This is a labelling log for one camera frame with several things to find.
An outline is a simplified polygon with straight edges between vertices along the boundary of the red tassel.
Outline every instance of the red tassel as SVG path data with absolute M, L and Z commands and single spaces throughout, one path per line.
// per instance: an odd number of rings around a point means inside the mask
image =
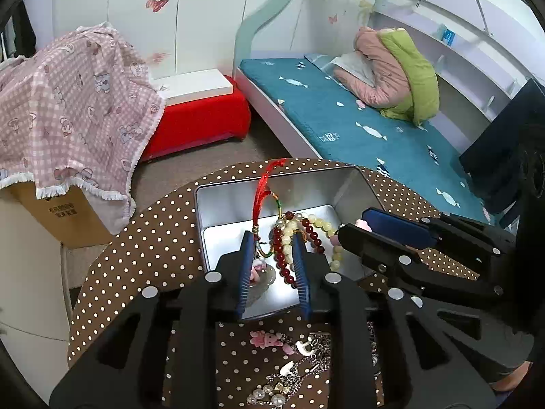
M 275 160 L 270 162 L 267 168 L 265 169 L 265 172 L 263 172 L 260 182 L 257 184 L 257 189 L 255 190 L 255 197 L 253 199 L 252 218 L 253 218 L 254 226 L 257 226 L 257 219 L 260 217 L 263 200 L 265 200 L 265 198 L 271 194 L 271 191 L 267 189 L 269 174 L 271 170 L 273 170 L 277 166 L 283 166 L 285 164 L 285 161 L 286 161 L 286 158 L 281 158 L 280 160 Z

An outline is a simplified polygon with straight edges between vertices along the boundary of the floor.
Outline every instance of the floor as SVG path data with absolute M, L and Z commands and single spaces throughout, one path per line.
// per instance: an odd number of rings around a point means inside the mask
M 179 186 L 232 163 L 289 157 L 288 151 L 254 111 L 250 132 L 245 140 L 227 140 L 182 151 L 171 156 L 142 163 L 133 175 L 133 198 L 136 211 L 148 207 L 158 198 Z M 91 263 L 104 246 L 84 247 L 63 251 L 66 290 L 77 297 Z

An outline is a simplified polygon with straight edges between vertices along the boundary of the brown polka dot tablecloth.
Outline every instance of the brown polka dot tablecloth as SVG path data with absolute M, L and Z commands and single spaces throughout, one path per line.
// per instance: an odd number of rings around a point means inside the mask
M 192 181 L 158 199 L 115 236 L 89 268 L 77 299 L 70 327 L 69 365 L 77 361 L 115 316 L 147 285 L 169 291 L 185 287 L 203 274 L 194 189 L 203 184 L 259 178 L 267 163 L 238 163 Z M 272 174 L 335 166 L 348 165 L 329 160 L 290 158 L 284 167 L 277 167 Z M 437 209 L 406 186 L 367 168 L 362 167 L 361 171 L 386 211 L 415 221 L 425 216 L 439 216 Z M 432 270 L 472 279 L 477 277 L 471 270 L 434 249 L 421 251 L 420 258 Z M 381 274 L 373 274 L 360 280 L 359 285 L 370 291 L 386 292 L 387 280 Z M 247 396 L 258 385 L 267 384 L 265 377 L 277 373 L 289 361 L 281 348 L 261 349 L 250 344 L 250 331 L 258 330 L 284 333 L 295 343 L 311 332 L 328 332 L 328 327 L 325 324 L 308 324 L 297 310 L 245 324 L 219 323 L 216 333 L 216 385 L 220 407 L 247 406 Z M 172 333 L 171 343 L 174 343 L 175 327 Z M 294 361 L 301 358 L 298 353 L 289 357 Z M 175 379 L 170 363 L 167 357 L 163 390 L 163 404 L 166 406 L 171 382 Z M 376 379 L 376 388 L 377 405 L 381 405 L 380 375 Z M 328 405 L 328 393 L 329 372 L 316 374 L 306 378 L 296 396 L 284 407 L 324 408 Z

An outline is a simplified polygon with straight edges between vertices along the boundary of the yellow bead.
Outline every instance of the yellow bead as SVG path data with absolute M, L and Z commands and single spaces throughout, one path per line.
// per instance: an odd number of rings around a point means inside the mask
M 339 270 L 339 268 L 341 267 L 341 262 L 334 259 L 331 263 L 329 263 L 329 267 L 331 270 Z

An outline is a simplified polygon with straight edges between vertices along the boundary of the blue bedsheet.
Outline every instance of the blue bedsheet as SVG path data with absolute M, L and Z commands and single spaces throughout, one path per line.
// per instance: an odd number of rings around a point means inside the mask
M 429 122 L 417 128 L 371 107 L 362 109 L 354 95 L 306 59 L 243 60 L 240 68 L 323 158 L 375 169 L 441 211 L 488 222 L 481 201 L 468 189 L 459 153 Z M 416 200 L 406 207 L 409 216 L 411 208 L 422 205 Z

